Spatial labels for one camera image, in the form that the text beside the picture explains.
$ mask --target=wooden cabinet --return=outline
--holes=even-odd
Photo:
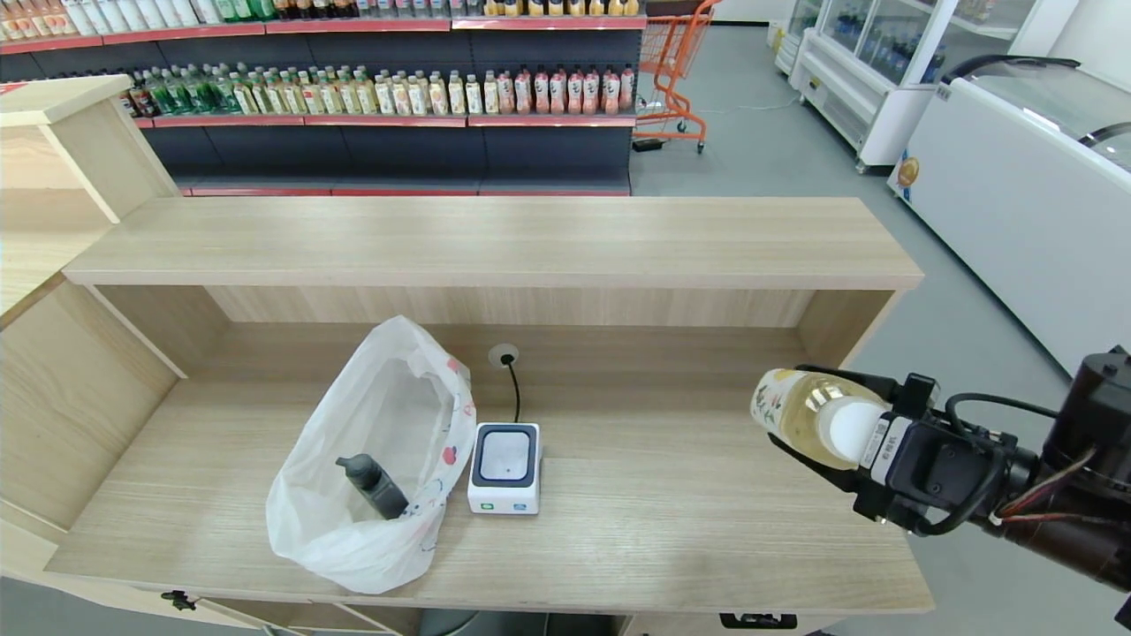
[[[119,216],[2,334],[23,361],[5,383],[28,397],[5,404],[27,453],[0,493],[50,531],[51,577],[182,590],[197,617],[296,634],[411,635],[420,608],[619,614],[633,636],[711,634],[720,611],[802,629],[931,608],[898,528],[749,415],[766,370],[845,363],[922,277],[857,200],[166,189]],[[430,570],[364,595],[275,556],[264,505],[357,343],[398,313],[470,368],[482,420],[513,407],[487,350],[519,347],[542,512],[473,515],[457,483]]]

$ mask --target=display freezer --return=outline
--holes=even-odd
[[[1131,94],[1072,60],[973,60],[888,184],[1067,371],[1131,349]]]

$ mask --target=orange shopping cart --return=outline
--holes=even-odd
[[[707,145],[707,123],[691,112],[691,100],[675,91],[680,79],[687,79],[699,45],[702,43],[715,5],[722,0],[702,0],[690,15],[649,16],[640,43],[640,70],[651,74],[653,98],[638,100],[636,137],[659,139],[698,139],[697,149],[702,154]],[[679,120],[675,132],[667,129]],[[698,132],[688,132],[688,122]]]

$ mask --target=white plastic bag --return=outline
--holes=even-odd
[[[382,323],[330,385],[271,484],[271,550],[364,594],[420,577],[474,441],[467,368],[408,318]],[[359,453],[400,487],[408,508],[399,518],[381,518],[334,463]]]

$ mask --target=bottle cap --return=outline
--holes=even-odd
[[[829,402],[817,412],[821,444],[845,462],[858,463],[886,411],[884,405],[864,397],[846,396]]]

